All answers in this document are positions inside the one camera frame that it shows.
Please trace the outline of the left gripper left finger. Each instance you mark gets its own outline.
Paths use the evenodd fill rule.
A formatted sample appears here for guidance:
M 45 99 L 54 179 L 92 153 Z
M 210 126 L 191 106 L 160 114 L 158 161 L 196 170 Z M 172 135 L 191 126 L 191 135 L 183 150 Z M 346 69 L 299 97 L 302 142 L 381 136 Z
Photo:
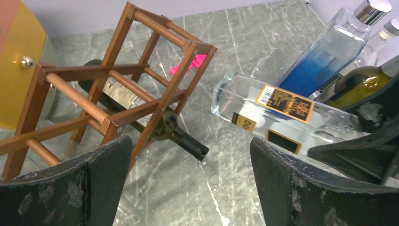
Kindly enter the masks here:
M 3 226 L 111 226 L 133 143 L 123 135 L 57 165 L 0 182 Z

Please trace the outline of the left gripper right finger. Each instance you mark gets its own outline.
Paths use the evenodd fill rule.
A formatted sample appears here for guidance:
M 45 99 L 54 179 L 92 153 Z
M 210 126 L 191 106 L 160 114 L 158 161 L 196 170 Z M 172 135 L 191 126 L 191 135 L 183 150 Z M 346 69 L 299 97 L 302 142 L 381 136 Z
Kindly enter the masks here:
M 268 226 L 396 226 L 399 190 L 344 178 L 282 152 L 250 143 L 255 183 Z

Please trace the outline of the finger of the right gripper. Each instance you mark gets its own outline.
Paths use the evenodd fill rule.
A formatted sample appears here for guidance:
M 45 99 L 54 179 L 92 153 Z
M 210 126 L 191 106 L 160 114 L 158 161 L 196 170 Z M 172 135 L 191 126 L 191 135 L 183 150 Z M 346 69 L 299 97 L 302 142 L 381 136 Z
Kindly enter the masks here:
M 345 111 L 359 118 L 367 135 L 310 148 L 308 157 L 349 178 L 384 184 L 399 171 L 399 76 Z

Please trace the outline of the clear square liquor bottle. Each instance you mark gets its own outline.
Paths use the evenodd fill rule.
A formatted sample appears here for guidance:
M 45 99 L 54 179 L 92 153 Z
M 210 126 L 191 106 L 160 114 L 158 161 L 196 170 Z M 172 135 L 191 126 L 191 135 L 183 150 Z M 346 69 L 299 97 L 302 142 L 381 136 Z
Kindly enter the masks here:
M 228 73 L 215 86 L 211 112 L 280 151 L 339 176 L 337 169 L 310 158 L 309 149 L 364 135 L 353 114 L 239 73 Z

